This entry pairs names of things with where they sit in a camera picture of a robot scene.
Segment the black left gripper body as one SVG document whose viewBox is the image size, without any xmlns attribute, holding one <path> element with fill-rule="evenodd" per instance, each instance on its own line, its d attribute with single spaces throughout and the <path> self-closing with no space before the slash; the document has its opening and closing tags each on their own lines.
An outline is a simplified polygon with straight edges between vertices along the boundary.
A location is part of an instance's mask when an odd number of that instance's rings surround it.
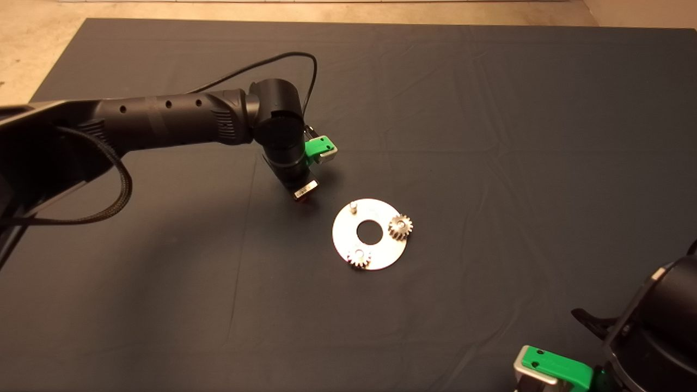
<svg viewBox="0 0 697 392">
<path fill-rule="evenodd" d="M 308 167 L 291 167 L 283 169 L 280 174 L 282 185 L 287 193 L 295 200 L 306 198 L 315 191 L 319 182 Z"/>
</svg>

